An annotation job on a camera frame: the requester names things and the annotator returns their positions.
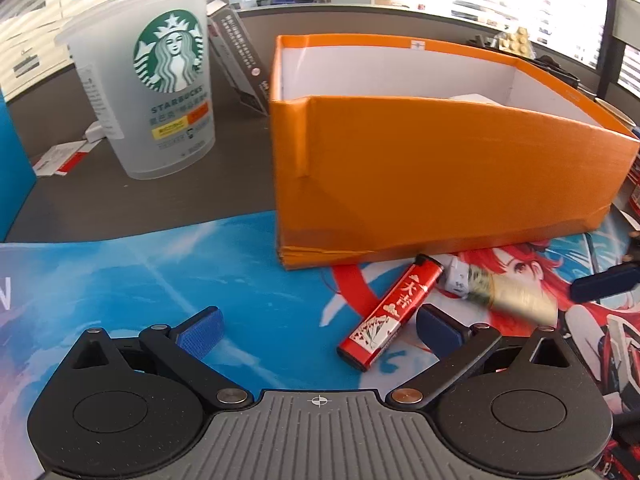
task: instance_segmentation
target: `blue box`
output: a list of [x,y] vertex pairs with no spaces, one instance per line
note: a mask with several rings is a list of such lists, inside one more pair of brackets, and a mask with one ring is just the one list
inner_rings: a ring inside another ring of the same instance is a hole
[[0,92],[0,241],[6,237],[35,183],[36,175]]

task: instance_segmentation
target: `crown with star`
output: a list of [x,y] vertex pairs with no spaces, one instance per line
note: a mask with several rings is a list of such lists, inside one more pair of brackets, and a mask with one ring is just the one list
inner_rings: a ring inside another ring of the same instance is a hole
[[167,20],[164,20],[164,22],[167,24],[167,26],[164,27],[160,25],[160,27],[158,27],[158,31],[154,32],[156,38],[163,38],[165,35],[171,34],[172,32],[176,32],[178,30],[189,30],[189,23],[187,22],[187,20],[181,20],[179,22],[178,18],[174,16],[173,13],[171,13],[169,15],[169,18]]

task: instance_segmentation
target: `starbucks logo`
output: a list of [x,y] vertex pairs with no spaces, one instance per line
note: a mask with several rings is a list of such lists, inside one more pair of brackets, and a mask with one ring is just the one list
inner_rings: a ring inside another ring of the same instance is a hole
[[188,10],[161,14],[142,31],[133,52],[133,67],[156,92],[179,92],[202,70],[204,42],[196,17]]

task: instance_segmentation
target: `starbucks cup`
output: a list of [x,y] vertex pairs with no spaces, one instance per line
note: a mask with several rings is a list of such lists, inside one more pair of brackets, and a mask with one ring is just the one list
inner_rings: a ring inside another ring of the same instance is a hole
[[175,173],[213,146],[206,5],[110,0],[56,37],[131,178]]

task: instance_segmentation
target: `red lighter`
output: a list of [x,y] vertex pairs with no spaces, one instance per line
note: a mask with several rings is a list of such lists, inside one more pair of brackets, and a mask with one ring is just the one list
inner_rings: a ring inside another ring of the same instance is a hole
[[421,306],[441,274],[439,262],[418,254],[375,310],[338,345],[338,355],[358,370],[369,370],[400,327]]

